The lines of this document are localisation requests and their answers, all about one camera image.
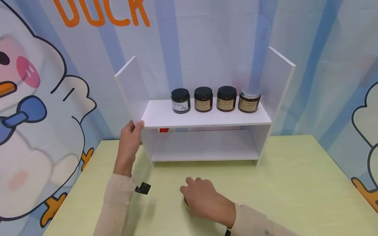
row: hand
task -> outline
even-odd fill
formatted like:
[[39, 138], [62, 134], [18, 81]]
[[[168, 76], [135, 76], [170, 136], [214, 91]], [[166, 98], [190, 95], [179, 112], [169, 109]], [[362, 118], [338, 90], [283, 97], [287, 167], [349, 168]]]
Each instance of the hand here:
[[141, 144], [141, 130], [144, 122], [141, 120], [135, 126], [131, 120], [121, 131], [119, 138], [118, 154], [113, 173], [131, 176], [131, 170], [135, 161], [136, 152]]
[[188, 186], [181, 186], [180, 192], [189, 206], [191, 216], [218, 222], [232, 228], [236, 219], [235, 204], [217, 193], [208, 179], [186, 178]]

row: metal lid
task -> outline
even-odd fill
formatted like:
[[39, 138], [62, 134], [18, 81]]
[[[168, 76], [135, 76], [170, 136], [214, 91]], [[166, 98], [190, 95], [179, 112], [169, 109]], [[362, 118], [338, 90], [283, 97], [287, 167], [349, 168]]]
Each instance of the metal lid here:
[[240, 92], [240, 96], [247, 99], [256, 99], [259, 98], [261, 94], [259, 93], [259, 90], [257, 88], [244, 87]]

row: table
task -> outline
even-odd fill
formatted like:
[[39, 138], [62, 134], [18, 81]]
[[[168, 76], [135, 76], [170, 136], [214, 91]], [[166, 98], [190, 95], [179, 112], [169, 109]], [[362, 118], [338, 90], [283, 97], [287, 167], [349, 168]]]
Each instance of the table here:
[[[92, 235], [112, 172], [117, 140], [102, 141], [44, 236]], [[225, 227], [189, 217], [179, 191], [185, 178], [212, 180], [218, 192], [247, 204], [300, 235], [378, 235], [378, 214], [313, 136], [270, 137], [259, 167], [254, 161], [162, 162], [137, 153], [127, 235], [224, 235]]]

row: sleeve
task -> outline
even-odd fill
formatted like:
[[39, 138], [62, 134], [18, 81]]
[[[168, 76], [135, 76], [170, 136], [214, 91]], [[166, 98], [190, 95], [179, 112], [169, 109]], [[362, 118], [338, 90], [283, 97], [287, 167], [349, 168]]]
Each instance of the sleeve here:
[[104, 204], [93, 232], [94, 236], [123, 235], [135, 187], [132, 178], [111, 175], [105, 190]]
[[247, 205], [235, 204], [235, 208], [236, 219], [234, 226], [230, 229], [232, 236], [297, 236]]

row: duck beak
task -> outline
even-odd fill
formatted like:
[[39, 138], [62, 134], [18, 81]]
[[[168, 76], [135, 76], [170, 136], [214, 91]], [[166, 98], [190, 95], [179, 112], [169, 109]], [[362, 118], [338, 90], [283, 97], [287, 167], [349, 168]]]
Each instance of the duck beak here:
[[16, 92], [17, 85], [12, 81], [0, 82], [0, 98]]

